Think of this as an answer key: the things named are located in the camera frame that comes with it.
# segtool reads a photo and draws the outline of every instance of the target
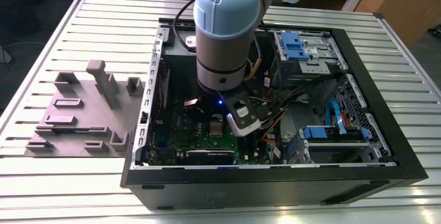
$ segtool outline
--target wooden cabinet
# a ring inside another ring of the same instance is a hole
[[[441,18],[441,0],[361,0],[355,11],[381,13],[411,46]]]

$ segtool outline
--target floor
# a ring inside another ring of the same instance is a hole
[[[37,43],[47,42],[71,2],[72,0],[47,0],[44,3],[33,6],[40,19],[41,29],[29,36],[14,36],[0,25],[0,44],[4,46],[20,43],[5,49],[14,58],[16,63],[10,66],[0,65],[0,113],[6,107],[43,49],[43,45]],[[433,81],[441,87],[441,74],[438,74],[441,69],[441,38],[434,38],[426,33],[410,50]]]

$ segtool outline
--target robotic arm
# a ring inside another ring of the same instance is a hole
[[[219,92],[228,110],[227,120],[235,136],[244,136],[259,128],[247,96],[230,94],[244,79],[244,71],[254,30],[274,0],[195,0],[196,76],[207,91]],[[295,3],[299,0],[283,0]],[[244,104],[232,108],[226,100]]]

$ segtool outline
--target metal bracket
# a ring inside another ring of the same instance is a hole
[[[330,74],[327,65],[319,60],[299,61],[298,62],[302,70],[302,74]]]

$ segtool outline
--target motherboard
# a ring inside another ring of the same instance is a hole
[[[226,122],[224,108],[211,110],[210,119],[196,121],[186,113],[181,99],[173,100],[167,116],[155,121],[149,153],[145,158],[152,165],[254,165],[268,164],[268,146],[254,147],[243,138],[232,135]]]

